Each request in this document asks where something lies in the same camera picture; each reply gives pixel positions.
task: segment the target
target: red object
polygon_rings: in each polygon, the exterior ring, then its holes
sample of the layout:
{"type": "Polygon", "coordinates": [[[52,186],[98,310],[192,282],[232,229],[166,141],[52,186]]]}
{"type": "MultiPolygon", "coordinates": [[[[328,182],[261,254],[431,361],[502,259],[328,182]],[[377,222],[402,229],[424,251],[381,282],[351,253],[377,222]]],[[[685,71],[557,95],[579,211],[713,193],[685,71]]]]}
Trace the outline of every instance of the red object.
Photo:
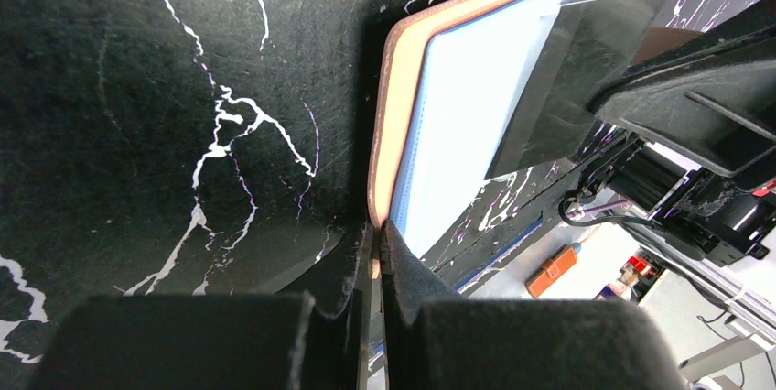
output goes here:
{"type": "Polygon", "coordinates": [[[762,189],[754,190],[752,192],[752,195],[754,195],[754,196],[756,196],[758,198],[762,198],[763,196],[771,193],[771,190],[773,190],[773,189],[776,189],[776,179],[771,181],[767,186],[763,187],[762,189]]]}
{"type": "Polygon", "coordinates": [[[646,276],[652,270],[652,266],[637,255],[632,255],[628,259],[628,265],[633,266],[642,276],[646,276]]]}

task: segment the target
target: wallet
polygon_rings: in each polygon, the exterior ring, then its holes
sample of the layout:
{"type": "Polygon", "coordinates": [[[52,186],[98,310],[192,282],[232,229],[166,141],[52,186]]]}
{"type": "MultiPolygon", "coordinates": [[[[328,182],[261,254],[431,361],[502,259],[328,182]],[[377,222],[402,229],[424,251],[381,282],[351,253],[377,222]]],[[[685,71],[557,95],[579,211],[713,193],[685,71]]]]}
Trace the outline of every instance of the wallet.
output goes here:
{"type": "Polygon", "coordinates": [[[533,273],[533,276],[525,282],[525,288],[533,298],[539,298],[555,281],[569,268],[577,263],[577,253],[569,245],[563,245],[561,249],[550,257],[533,273]]]}

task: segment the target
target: brown leather case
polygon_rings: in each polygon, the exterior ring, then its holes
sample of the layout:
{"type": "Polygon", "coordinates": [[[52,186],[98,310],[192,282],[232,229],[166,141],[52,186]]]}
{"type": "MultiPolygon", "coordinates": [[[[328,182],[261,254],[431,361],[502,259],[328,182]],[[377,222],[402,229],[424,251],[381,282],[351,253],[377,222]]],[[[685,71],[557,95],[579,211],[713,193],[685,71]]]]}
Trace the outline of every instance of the brown leather case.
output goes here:
{"type": "Polygon", "coordinates": [[[569,268],[577,263],[577,254],[571,245],[563,245],[558,252],[547,259],[542,267],[536,271],[528,281],[525,287],[533,298],[539,298],[555,281],[560,278],[569,268]]]}

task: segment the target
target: marble pattern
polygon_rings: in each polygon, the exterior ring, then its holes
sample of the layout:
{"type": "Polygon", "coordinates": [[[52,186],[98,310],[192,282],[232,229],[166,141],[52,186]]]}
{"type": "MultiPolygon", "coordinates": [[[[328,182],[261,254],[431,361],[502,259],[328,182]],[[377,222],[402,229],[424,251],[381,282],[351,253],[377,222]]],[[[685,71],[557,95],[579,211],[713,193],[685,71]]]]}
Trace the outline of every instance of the marble pattern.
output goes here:
{"type": "MultiPolygon", "coordinates": [[[[0,0],[0,388],[91,295],[275,291],[320,260],[363,220],[384,37],[441,1],[0,0]]],[[[665,23],[734,13],[694,1],[665,23]]],[[[457,276],[575,162],[486,181],[426,264],[457,276]]]]}

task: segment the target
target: black marble surface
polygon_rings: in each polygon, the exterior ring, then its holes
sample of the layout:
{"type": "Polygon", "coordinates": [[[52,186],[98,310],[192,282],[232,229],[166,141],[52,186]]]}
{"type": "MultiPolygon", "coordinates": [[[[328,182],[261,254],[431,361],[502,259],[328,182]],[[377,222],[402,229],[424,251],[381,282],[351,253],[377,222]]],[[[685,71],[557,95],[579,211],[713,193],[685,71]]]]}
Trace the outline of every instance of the black marble surface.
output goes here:
{"type": "MultiPolygon", "coordinates": [[[[384,37],[439,1],[0,0],[0,388],[88,296],[276,291],[314,264],[365,218],[384,37]]],[[[424,261],[460,277],[573,166],[488,183],[424,261]]]]}

